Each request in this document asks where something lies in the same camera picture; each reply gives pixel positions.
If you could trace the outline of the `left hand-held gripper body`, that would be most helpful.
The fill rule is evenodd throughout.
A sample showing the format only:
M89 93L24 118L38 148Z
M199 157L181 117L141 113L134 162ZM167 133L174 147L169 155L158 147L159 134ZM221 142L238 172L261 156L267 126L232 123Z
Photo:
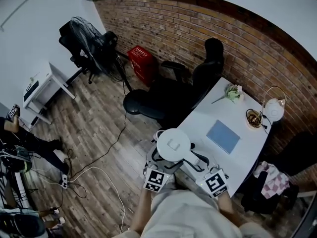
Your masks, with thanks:
M145 165L143 169L144 184L143 188L152 192L161 192L163 189L168 189L173 186L173 175L163 173L159 170L149 168Z

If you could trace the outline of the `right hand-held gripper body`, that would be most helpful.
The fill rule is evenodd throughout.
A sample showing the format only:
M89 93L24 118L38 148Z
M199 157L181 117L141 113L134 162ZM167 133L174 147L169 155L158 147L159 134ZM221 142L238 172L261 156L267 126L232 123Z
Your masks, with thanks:
M228 190L223 169L213 168L196 179L195 183L211 198L216 198Z

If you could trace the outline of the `white electric kettle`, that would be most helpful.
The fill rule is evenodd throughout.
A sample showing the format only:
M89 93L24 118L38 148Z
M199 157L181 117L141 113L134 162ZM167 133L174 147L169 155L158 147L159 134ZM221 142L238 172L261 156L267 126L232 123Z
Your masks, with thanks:
M159 155L166 161L185 161L197 166L200 159L192 152L192 143L185 132L177 128L165 130L157 140Z

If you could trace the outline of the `person's right forearm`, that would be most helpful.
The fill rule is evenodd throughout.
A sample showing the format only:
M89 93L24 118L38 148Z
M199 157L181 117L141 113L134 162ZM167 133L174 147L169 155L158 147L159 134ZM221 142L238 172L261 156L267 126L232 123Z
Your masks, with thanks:
M235 211L228 192L224 192L217 197L220 213L225 216L235 226L240 227L243 222Z

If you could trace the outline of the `person's left forearm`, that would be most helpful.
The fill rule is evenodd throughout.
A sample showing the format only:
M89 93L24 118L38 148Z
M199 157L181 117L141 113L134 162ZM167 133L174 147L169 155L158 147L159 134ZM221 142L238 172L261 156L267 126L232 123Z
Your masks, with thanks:
M151 218L152 191L143 188L141 190L139 203L132 218L130 230L142 234L146 224Z

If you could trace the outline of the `blue notebook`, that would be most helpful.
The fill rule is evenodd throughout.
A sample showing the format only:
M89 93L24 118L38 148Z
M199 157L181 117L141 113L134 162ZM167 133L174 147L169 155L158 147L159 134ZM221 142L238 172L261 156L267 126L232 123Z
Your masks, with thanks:
M220 120L216 120L206 136L227 154L231 154L237 143L242 139Z

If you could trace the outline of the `person's light shirt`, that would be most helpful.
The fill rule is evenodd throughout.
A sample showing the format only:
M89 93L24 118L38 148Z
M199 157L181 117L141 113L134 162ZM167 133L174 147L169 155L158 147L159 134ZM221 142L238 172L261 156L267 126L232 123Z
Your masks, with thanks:
M243 238L216 203L191 191L164 192L153 198L151 217L141 238Z

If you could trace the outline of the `pink checkered cloth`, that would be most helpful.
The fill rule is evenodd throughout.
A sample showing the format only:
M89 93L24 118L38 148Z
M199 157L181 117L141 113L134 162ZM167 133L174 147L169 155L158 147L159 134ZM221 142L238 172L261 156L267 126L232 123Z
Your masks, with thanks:
M266 199L275 195L281 195L285 189L290 187L288 176L281 172L275 165L263 161L257 166L253 172L253 176L258 179L261 172L267 173L261 190L262 195Z

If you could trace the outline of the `pale artificial flower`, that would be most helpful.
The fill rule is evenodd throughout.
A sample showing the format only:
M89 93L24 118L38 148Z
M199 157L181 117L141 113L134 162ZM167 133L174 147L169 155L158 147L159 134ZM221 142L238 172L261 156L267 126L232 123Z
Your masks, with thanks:
M216 103L217 101L220 101L222 99L228 99L232 101L233 103L242 102L244 99L244 93L242 90L242 86L240 85L228 85L225 88L224 95L217 100L213 101L212 104Z

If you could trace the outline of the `black office chair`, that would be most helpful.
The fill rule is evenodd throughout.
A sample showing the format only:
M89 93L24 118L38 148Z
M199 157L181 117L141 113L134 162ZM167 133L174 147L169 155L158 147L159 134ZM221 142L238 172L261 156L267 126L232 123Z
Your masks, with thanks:
M191 76L191 83L185 83L182 72L185 67L177 62L164 61L163 68L172 69L176 79L160 76L149 91L143 94L138 113L157 120L162 127L177 127L203 100L219 80L224 65L224 47L216 38L205 41L206 58Z
M266 199L261 190L267 173L261 172L259 178L256 178L253 176L254 170L241 188L243 194L241 205L245 212L272 214L283 197L286 198L285 208L292 209L297 200L299 187L290 181L290 177L317 164L317 133L299 133L291 139L281 153L263 161L275 165L281 172L285 173L289 178L290 187L285 189L281 195Z
M68 21L59 29L61 37L59 43L70 53L70 60L80 69L83 74L90 72L88 83L92 84L92 78L97 74L97 67L91 60L90 55L73 34L70 22Z

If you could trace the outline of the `red plastic crate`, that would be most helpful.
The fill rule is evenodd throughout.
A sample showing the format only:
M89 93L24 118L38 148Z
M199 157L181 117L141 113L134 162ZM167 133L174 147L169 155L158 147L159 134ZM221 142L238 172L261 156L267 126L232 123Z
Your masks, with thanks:
M152 54L140 46L127 52L136 76L148 87L158 74L158 67Z

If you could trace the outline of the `black standing fan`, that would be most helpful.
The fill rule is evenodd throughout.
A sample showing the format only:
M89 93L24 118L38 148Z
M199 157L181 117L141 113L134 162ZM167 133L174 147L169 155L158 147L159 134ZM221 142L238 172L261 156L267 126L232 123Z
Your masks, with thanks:
M111 31L101 34L90 22L79 16L72 17L69 26L72 36L80 44L89 61L112 80L121 81L128 88L130 93L123 101L127 113L139 115L140 98L132 95L133 89L128 82L122 60L116 52L117 35Z

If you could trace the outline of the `black and green backpack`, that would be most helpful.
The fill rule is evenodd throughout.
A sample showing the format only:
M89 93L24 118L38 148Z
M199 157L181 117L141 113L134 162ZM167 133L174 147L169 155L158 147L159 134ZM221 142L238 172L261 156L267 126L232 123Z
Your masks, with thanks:
M13 156L8 157L8 159L10 161L10 170L15 173L26 173L32 168L32 162L29 156Z

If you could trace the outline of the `white side table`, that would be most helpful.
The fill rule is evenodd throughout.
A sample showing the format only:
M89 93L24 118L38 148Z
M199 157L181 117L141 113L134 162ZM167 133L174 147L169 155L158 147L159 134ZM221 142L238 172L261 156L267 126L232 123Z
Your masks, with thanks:
M49 125L52 122L40 114L42 109L46 110L47 108L38 101L37 97L46 92L49 84L52 82L58 86L58 89L62 89L72 100L76 98L68 90L68 84L58 74L57 69L48 61L42 63L40 71L30 78L30 83L23 94L23 108Z

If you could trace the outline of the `white metal table frame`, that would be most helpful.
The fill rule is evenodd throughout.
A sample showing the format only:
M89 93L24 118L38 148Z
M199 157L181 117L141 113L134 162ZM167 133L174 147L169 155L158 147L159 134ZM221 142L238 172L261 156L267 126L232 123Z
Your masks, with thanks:
M307 191L307 192L299 192L297 197L298 198L314 197L316 193L317 193L317 190Z

